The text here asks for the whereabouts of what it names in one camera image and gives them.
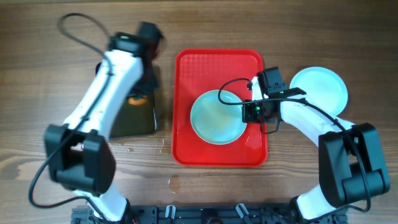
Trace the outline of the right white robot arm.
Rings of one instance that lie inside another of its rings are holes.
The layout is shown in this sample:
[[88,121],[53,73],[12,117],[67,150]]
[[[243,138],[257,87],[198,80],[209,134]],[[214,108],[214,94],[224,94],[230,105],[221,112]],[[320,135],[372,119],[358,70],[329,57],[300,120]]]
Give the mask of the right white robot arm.
[[262,119],[279,118],[304,133],[318,147],[319,184],[294,197],[288,213],[291,223],[311,223],[389,191],[391,181],[379,134],[369,124],[353,124],[321,109],[299,88],[274,93],[251,89],[244,110]]

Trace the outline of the light blue plate top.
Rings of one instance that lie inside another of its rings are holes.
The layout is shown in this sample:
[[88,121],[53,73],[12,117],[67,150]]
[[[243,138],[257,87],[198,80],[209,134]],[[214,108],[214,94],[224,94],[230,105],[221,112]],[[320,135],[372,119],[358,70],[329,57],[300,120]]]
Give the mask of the light blue plate top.
[[210,144],[234,142],[245,132],[242,121],[242,100],[229,91],[211,90],[199,96],[190,112],[194,132]]

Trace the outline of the green and orange sponge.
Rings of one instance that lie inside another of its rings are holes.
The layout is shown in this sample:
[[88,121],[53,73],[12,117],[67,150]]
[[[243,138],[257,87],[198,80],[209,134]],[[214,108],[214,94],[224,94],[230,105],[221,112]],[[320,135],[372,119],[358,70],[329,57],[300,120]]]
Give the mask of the green and orange sponge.
[[147,101],[148,101],[148,98],[146,96],[143,98],[135,98],[135,97],[128,98],[128,103],[130,105],[134,105],[134,106],[144,105],[147,103]]

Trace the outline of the light blue plate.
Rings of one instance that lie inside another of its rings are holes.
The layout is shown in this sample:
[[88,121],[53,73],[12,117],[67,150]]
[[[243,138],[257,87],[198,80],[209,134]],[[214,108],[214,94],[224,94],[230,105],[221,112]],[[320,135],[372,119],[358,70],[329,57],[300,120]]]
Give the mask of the light blue plate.
[[348,103],[344,81],[332,70],[308,67],[299,71],[290,82],[290,88],[300,88],[321,109],[338,116]]
[[242,121],[242,100],[229,91],[211,90],[199,96],[190,112],[194,132],[210,144],[234,142],[245,132]]

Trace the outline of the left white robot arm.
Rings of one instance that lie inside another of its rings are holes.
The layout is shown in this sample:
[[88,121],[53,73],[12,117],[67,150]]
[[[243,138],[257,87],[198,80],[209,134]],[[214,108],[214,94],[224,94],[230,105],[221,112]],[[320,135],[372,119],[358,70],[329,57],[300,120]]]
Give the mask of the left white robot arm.
[[45,130],[45,166],[50,179],[86,200],[98,219],[122,223],[129,201],[113,183],[116,161],[108,145],[113,124],[129,96],[142,98],[155,87],[152,61],[161,34],[110,38],[95,78],[75,110],[62,125]]

